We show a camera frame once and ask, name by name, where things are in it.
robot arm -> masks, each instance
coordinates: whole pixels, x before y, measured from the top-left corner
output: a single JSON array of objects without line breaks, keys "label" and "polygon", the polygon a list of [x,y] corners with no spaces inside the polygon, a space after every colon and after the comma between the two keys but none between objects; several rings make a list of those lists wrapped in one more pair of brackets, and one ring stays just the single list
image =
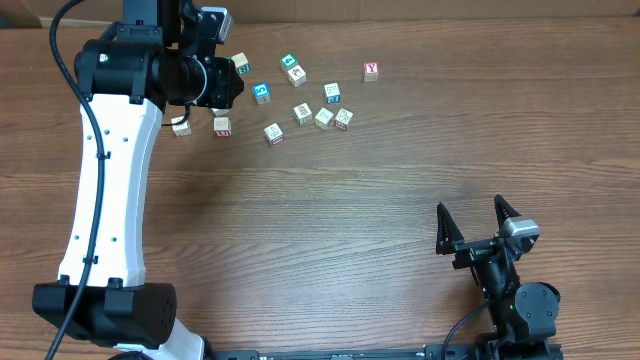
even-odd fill
[{"label": "robot arm", "polygon": [[[142,216],[166,103],[227,109],[244,89],[234,63],[215,57],[232,24],[226,9],[197,10],[190,0],[125,0],[123,22],[89,40],[76,56],[77,85],[100,133],[94,133],[81,108],[83,157],[73,230],[57,283],[36,285],[32,304],[58,328],[69,316],[64,330],[74,339],[135,351],[141,358],[200,360],[205,355],[206,341],[175,317],[174,287],[145,283]],[[169,49],[175,42],[179,48]],[[85,259],[99,160],[104,197],[95,255]],[[92,264],[85,286],[86,261]],[[70,311],[80,291],[80,305]]]}]

wood grain surface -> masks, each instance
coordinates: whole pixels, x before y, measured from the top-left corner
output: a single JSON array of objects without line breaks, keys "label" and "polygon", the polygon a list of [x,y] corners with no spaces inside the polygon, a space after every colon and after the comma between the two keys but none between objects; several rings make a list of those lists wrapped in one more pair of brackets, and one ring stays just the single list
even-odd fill
[{"label": "wood grain surface", "polygon": [[[67,63],[99,33],[61,31]],[[191,136],[165,128],[155,145],[147,280],[173,283],[179,318],[218,350],[440,343],[481,294],[435,254],[436,205],[480,239],[500,193],[541,226],[517,269],[560,290],[566,357],[639,359],[639,34],[632,18],[238,26],[219,50],[252,66],[233,137],[196,109]],[[307,72],[297,89],[278,64],[289,51]],[[0,358],[38,359],[55,329],[31,292],[70,237],[79,105],[44,30],[0,31],[0,79]],[[298,126],[292,108],[326,106],[330,82],[349,131]],[[270,147],[274,122],[285,141]],[[454,342],[489,330],[481,317]],[[112,354],[65,338],[59,358]]]},{"label": "wood grain surface", "polygon": [[[19,1],[47,26],[65,0]],[[223,6],[236,23],[341,22],[372,20],[495,19],[632,16],[640,0],[193,0],[197,7]],[[91,1],[69,11],[70,25],[122,18],[123,0]]]}]

black cable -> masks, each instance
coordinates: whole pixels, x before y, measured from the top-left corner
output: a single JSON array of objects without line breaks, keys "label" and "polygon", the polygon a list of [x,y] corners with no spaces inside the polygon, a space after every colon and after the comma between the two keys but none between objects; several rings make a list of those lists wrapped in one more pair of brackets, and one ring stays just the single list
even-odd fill
[{"label": "black cable", "polygon": [[118,36],[118,27],[120,23],[118,21],[114,21],[109,25],[109,27],[100,35],[100,41],[111,41]]},{"label": "black cable", "polygon": [[509,261],[509,254],[507,253],[507,248],[505,247],[504,243],[502,243],[501,248],[504,252],[504,262],[506,265],[505,271],[507,273],[507,276],[505,277],[504,287],[500,292],[500,296],[497,296],[490,301],[485,301],[484,304],[478,306],[475,310],[465,315],[462,319],[460,319],[460,321],[458,321],[457,324],[453,326],[453,328],[451,328],[451,331],[449,331],[449,334],[447,334],[447,337],[442,343],[440,360],[447,360],[447,347],[449,346],[449,342],[451,342],[451,339],[453,339],[453,335],[456,333],[456,331],[458,331],[458,329],[460,329],[462,325],[464,325],[467,321],[480,314],[485,308],[490,307],[501,300],[502,297],[507,294],[507,291],[509,291],[509,284],[511,283],[511,262]]},{"label": "black cable", "polygon": [[91,265],[93,264],[93,254],[96,248],[96,238],[98,235],[98,225],[100,223],[100,213],[102,212],[102,198],[104,195],[104,144],[102,142],[102,134],[100,132],[100,126],[98,125],[98,121],[96,120],[96,116],[91,110],[87,99],[82,96],[78,85],[74,82],[69,70],[64,65],[62,61],[62,57],[60,57],[60,52],[58,51],[58,42],[56,40],[56,32],[58,30],[58,24],[60,20],[72,7],[80,4],[84,0],[71,0],[66,5],[64,5],[54,16],[53,21],[51,22],[51,29],[49,30],[49,45],[51,45],[51,52],[53,54],[53,58],[58,64],[58,68],[62,72],[65,80],[71,87],[71,90],[76,95],[85,112],[87,113],[87,117],[89,118],[89,122],[91,123],[91,128],[93,129],[93,138],[96,139],[96,148],[97,148],[97,160],[98,160],[98,181],[97,181],[97,190],[96,190],[96,201],[93,209],[93,222],[91,223],[91,232],[89,234],[89,246],[87,247],[87,255],[85,257],[84,269],[82,270],[82,276],[80,277],[80,282],[78,283],[78,289],[76,291],[76,295],[73,297],[73,301],[71,302],[71,306],[69,306],[69,310],[67,310],[67,315],[60,325],[58,329],[58,333],[56,337],[53,339],[51,343],[51,347],[49,348],[49,352],[45,357],[46,360],[53,359],[56,351],[58,350],[58,346],[60,346],[60,342],[62,341],[62,337],[66,332],[71,320],[73,319],[73,315],[78,309],[78,305],[80,303],[80,298],[82,297],[82,293],[87,286],[87,280],[89,279],[89,272],[91,271]]},{"label": "black cable", "polygon": [[162,126],[182,125],[182,124],[186,123],[187,120],[189,120],[189,116],[191,116],[191,103],[184,104],[184,116],[182,117],[182,120],[178,121],[175,124],[162,124]]}]

